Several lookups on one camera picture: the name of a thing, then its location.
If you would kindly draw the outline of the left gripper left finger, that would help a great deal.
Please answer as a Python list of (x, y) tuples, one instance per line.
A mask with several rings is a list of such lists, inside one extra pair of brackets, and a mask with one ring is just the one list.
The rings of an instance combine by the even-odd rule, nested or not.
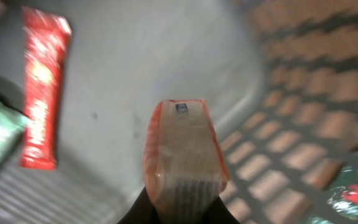
[(132, 207), (117, 224), (160, 224), (157, 211), (145, 188), (142, 189)]

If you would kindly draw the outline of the green 3M gloves packet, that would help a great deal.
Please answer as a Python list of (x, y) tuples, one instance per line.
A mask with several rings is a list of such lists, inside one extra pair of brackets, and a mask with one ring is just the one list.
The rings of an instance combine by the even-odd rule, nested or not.
[(302, 180), (318, 190), (324, 190), (327, 205), (339, 215), (358, 223), (358, 168), (340, 165), (325, 159)]

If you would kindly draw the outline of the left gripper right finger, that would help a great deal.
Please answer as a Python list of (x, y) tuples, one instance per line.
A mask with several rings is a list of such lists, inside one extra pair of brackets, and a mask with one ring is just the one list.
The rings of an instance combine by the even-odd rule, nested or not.
[(220, 197), (215, 199), (202, 217), (202, 224), (239, 224)]

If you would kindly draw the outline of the small red white box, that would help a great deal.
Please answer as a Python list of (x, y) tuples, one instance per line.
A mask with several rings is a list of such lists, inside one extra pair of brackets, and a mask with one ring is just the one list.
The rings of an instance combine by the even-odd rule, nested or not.
[(224, 163), (204, 100), (163, 100), (147, 130), (143, 179), (161, 223), (198, 223), (226, 188)]

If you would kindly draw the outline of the red coffee stick sachet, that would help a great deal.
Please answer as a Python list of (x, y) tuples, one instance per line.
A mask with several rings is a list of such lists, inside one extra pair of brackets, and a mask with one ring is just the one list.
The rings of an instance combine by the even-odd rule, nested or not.
[(72, 30), (63, 16), (23, 7), (24, 131), (20, 165), (28, 169), (54, 170), (63, 69)]

